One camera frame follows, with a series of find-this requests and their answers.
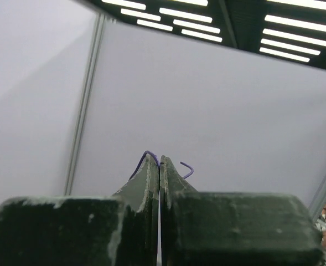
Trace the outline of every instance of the white wall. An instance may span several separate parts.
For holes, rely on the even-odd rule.
[[[0,1],[0,203],[64,191],[96,14]]]
[[[106,27],[74,181],[109,195],[152,150],[201,191],[311,203],[326,173],[326,71],[122,24]]]

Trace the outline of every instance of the light strip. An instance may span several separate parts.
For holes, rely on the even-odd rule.
[[[185,35],[189,35],[189,36],[206,39],[206,40],[213,40],[213,41],[219,42],[219,43],[222,42],[222,38],[220,38],[220,37],[216,37],[216,36],[212,36],[212,35],[208,35],[208,34],[204,34],[204,33],[199,33],[199,32],[193,32],[192,30],[183,29],[181,31],[181,33],[185,34]]]
[[[291,39],[291,40],[298,40],[300,42],[305,42],[305,43],[312,43],[312,44],[317,44],[317,45],[321,45],[321,46],[326,46],[325,40],[318,40],[318,39],[308,38],[308,37],[295,35],[295,34],[291,34],[291,33],[279,32],[277,30],[272,30],[272,29],[264,29],[263,34],[268,34],[268,35],[282,37],[282,38]]]
[[[157,29],[164,29],[164,30],[168,30],[168,31],[172,31],[173,27],[172,26],[167,26],[167,25],[163,25],[163,24],[158,24],[155,22],[150,22],[150,21],[143,21],[141,19],[137,20],[137,24],[138,25],[143,25],[143,26],[148,26],[148,27],[152,27],[152,28],[157,28]]]
[[[291,44],[287,44],[287,43],[276,42],[274,40],[261,39],[261,43],[276,46],[276,47],[281,47],[281,48],[285,48],[285,49],[289,49],[289,50],[294,50],[294,51],[298,51],[298,52],[303,52],[303,53],[307,53],[307,54],[315,54],[315,55],[320,54],[320,51],[317,51],[317,50],[308,49],[308,48],[291,45]]]
[[[295,26],[295,27],[300,27],[305,29],[314,29],[314,30],[319,30],[321,32],[326,32],[326,25],[321,25],[321,24],[315,24],[315,23],[310,23],[305,21],[297,21],[295,19],[282,18],[282,17],[271,16],[271,15],[265,16],[265,20],[279,23],[279,24],[289,25],[289,26]]]
[[[299,60],[299,61],[303,61],[303,62],[309,62],[309,60],[310,60],[310,58],[300,57],[299,55],[288,54],[288,53],[284,53],[284,52],[280,52],[280,51],[276,51],[276,50],[272,50],[272,49],[267,49],[264,47],[261,47],[260,51],[263,53],[273,54],[273,55],[277,55],[279,57],[286,57],[286,58]]]
[[[118,6],[123,6],[123,7],[131,7],[131,8],[146,10],[145,4],[135,3],[135,2],[126,1],[126,0],[102,0],[102,2],[107,3],[107,4],[116,4]]]
[[[196,24],[196,23],[191,23],[186,21],[180,21],[178,19],[174,19],[173,24],[183,26],[183,27],[193,28],[193,29],[204,30],[205,32],[220,33],[219,28],[204,26],[201,24]]]
[[[326,10],[326,2],[315,0],[268,0],[270,2],[276,2],[281,4],[292,4],[300,7],[310,7],[316,9]]]
[[[174,0],[174,1],[187,3],[187,4],[198,4],[199,6],[204,6],[204,7],[208,5],[207,0]]]
[[[172,9],[168,9],[168,8],[160,8],[159,12],[162,14],[165,14],[165,15],[193,19],[195,21],[202,21],[202,22],[208,22],[208,23],[212,22],[212,18],[210,18],[210,17],[196,15],[196,14],[182,12],[182,11],[177,11],[177,10],[172,10]]]
[[[138,17],[138,18],[146,18],[146,19],[151,19],[153,21],[161,21],[160,16],[133,11],[129,9],[121,8],[121,13],[129,16]]]

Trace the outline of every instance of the thin curved wire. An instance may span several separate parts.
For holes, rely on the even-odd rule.
[[[160,168],[161,165],[160,165],[160,163],[159,163],[159,160],[158,160],[158,158],[157,158],[157,155],[155,155],[155,154],[152,153],[151,151],[145,151],[145,152],[143,153],[143,155],[142,155],[142,157],[141,157],[141,159],[140,159],[140,161],[139,161],[139,163],[138,163],[138,165],[137,165],[135,171],[133,172],[133,174],[131,174],[131,176],[129,177],[128,180],[130,180],[130,179],[131,179],[133,176],[135,176],[135,174],[138,172],[138,170],[139,170],[139,168],[140,168],[140,166],[141,166],[141,164],[142,164],[142,162],[143,162],[143,160],[144,160],[144,158],[146,157],[147,154],[149,154],[149,155],[151,155],[151,156],[153,157],[153,159],[155,160],[155,162],[156,162],[158,168]]]
[[[193,169],[191,166],[189,166],[187,163],[184,163],[184,162],[180,162],[180,163],[181,163],[183,166],[186,166],[188,169],[191,170],[187,175],[183,176],[183,179],[188,178],[190,175],[192,175],[192,174],[194,173],[194,169]]]

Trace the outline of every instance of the black ceiling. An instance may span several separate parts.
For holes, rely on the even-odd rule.
[[[252,53],[269,55],[267,53],[260,52],[260,47],[298,55],[301,57],[309,58],[309,62],[300,62],[294,59],[287,59],[276,55],[269,55],[272,57],[278,57],[283,60],[289,60],[295,63],[301,63],[310,65],[312,67],[326,69],[326,47],[318,44],[312,44],[307,42],[301,42],[298,40],[292,40],[288,38],[275,37],[272,35],[263,34],[264,29],[277,30],[279,32],[291,33],[301,35],[303,37],[309,37],[314,39],[320,39],[326,41],[326,32],[305,29],[290,25],[283,25],[274,22],[265,21],[266,15],[278,16],[289,19],[296,19],[298,21],[311,22],[316,24],[326,25],[326,10],[315,9],[310,7],[295,6],[293,4],[277,3],[269,0],[208,0],[207,6],[200,6],[191,3],[184,3],[180,1],[193,1],[193,0],[131,0],[130,2],[142,3],[146,5],[145,10],[139,10],[136,8],[123,7],[117,4],[105,3],[103,1],[122,1],[122,0],[80,0],[90,6],[99,8],[100,10],[110,14],[112,17],[119,21],[137,25],[137,19],[149,21],[149,19],[137,18],[134,16],[128,16],[121,14],[121,8],[130,9],[138,12],[155,14],[161,17],[160,21],[151,21],[163,25],[169,25],[173,27],[171,32],[167,33],[180,35],[186,38],[195,38],[198,40],[211,42],[216,45],[224,45],[236,49],[245,50]],[[314,0],[292,0],[295,2],[309,1],[314,3],[320,3],[325,1]],[[181,18],[176,16],[170,16],[161,14],[160,8],[168,8],[176,11],[188,12],[192,14],[199,14],[207,17],[211,17],[213,21],[211,23],[200,22],[187,18]],[[173,24],[173,20],[178,19],[181,21],[207,25],[220,29],[220,33],[208,33],[198,29],[182,27]],[[194,32],[200,32],[204,34],[210,34],[218,37],[222,37],[222,42],[213,42],[210,40],[204,40],[197,37],[190,37],[182,34],[182,29],[193,30]],[[266,38],[277,42],[296,45],[298,47],[309,48],[320,51],[319,55],[308,54],[305,52],[298,52],[286,48],[275,47],[269,44],[261,44],[261,39]]]

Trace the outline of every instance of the fluorescent light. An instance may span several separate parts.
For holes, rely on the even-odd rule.
[[[206,40],[213,40],[213,41],[219,42],[219,43],[222,42],[222,38],[220,38],[220,37],[216,37],[216,36],[212,36],[212,35],[208,35],[208,34],[204,34],[204,33],[199,33],[199,32],[193,32],[192,30],[183,29],[181,31],[181,33],[185,34],[185,35],[189,35],[189,36],[206,39]]]
[[[145,4],[135,3],[135,2],[131,2],[131,1],[126,1],[126,0],[102,0],[102,1],[104,3],[107,3],[107,4],[116,4],[118,6],[131,7],[131,8],[146,10],[146,5]]]
[[[279,32],[277,30],[264,29],[263,34],[278,36],[278,37],[287,38],[287,39],[291,39],[291,40],[298,40],[300,42],[305,42],[305,43],[312,43],[312,44],[317,44],[317,45],[321,45],[321,46],[326,46],[325,40],[318,40],[318,39],[308,38],[308,37],[295,35],[295,34],[291,34],[291,33]]]
[[[272,49],[267,49],[267,48],[264,48],[264,47],[261,47],[260,51],[263,52],[263,53],[273,54],[273,55],[277,55],[279,57],[286,57],[286,58],[299,60],[299,61],[303,61],[303,62],[309,62],[309,60],[310,60],[309,58],[300,57],[299,55],[288,54],[288,53],[284,53],[284,52],[280,52],[280,51],[276,51],[276,50],[272,50]]]
[[[198,4],[199,6],[204,6],[204,7],[208,5],[207,0],[174,0],[174,1],[187,3],[187,4]]]
[[[308,49],[308,48],[291,45],[291,44],[287,44],[287,43],[276,42],[274,40],[262,39],[261,43],[273,45],[276,47],[281,47],[281,48],[285,48],[285,49],[289,49],[289,50],[299,51],[299,52],[303,52],[303,53],[307,53],[307,54],[315,54],[315,55],[320,54],[320,51],[317,51],[317,50]]]
[[[129,10],[129,9],[122,8],[121,13],[125,14],[125,15],[129,15],[129,16],[138,17],[138,18],[146,18],[146,19],[151,19],[153,21],[161,21],[160,16],[142,13],[142,12],[138,12],[138,11],[133,11],[133,10]]]
[[[193,19],[195,21],[202,21],[202,22],[208,22],[208,23],[212,22],[212,18],[210,18],[210,17],[191,14],[191,13],[177,11],[177,10],[172,10],[172,9],[168,9],[168,8],[160,8],[159,12],[162,14],[165,14],[165,15]]]
[[[183,27],[193,28],[193,29],[204,30],[206,32],[220,33],[219,28],[204,26],[201,24],[196,24],[196,23],[191,23],[186,21],[180,21],[178,19],[174,19],[173,24],[183,26]]]
[[[141,19],[137,20],[137,24],[138,25],[143,25],[143,26],[148,26],[148,27],[152,27],[152,28],[157,28],[157,29],[164,29],[164,30],[168,30],[168,31],[172,31],[173,27],[172,26],[167,26],[167,25],[163,25],[163,24],[158,24],[155,22],[150,22],[150,21],[143,21]]]
[[[289,19],[289,18],[281,18],[276,16],[267,15],[265,16],[266,21],[275,22],[279,24],[289,25],[289,26],[295,26],[305,29],[314,29],[319,30],[321,32],[326,32],[326,25],[321,24],[315,24],[305,21],[297,21],[295,19]]]
[[[300,7],[310,7],[316,9],[326,10],[326,2],[315,0],[269,0],[270,2],[276,2],[281,4],[292,4]]]

